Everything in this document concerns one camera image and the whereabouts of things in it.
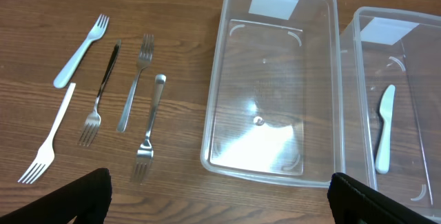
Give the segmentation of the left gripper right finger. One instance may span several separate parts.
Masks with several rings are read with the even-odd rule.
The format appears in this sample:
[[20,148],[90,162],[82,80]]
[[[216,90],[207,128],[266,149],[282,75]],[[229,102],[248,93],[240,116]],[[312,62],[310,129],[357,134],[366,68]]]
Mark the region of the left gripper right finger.
[[332,175],[327,198],[336,223],[434,223],[342,172]]

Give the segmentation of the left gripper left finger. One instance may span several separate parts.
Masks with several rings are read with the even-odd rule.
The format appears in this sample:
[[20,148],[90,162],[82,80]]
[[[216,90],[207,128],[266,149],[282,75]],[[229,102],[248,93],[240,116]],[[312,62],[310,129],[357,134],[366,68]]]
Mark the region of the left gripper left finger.
[[104,223],[112,201],[107,168],[85,176],[1,217],[2,223]]

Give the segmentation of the light blue plastic knife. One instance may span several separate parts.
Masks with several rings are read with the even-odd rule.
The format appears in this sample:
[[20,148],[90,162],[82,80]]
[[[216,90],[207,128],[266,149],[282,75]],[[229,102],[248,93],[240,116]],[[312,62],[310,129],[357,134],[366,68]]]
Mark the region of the light blue plastic knife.
[[375,161],[376,171],[380,174],[386,174],[390,167],[391,124],[395,92],[395,85],[389,85],[384,91],[380,102],[379,113],[383,120],[383,127]]

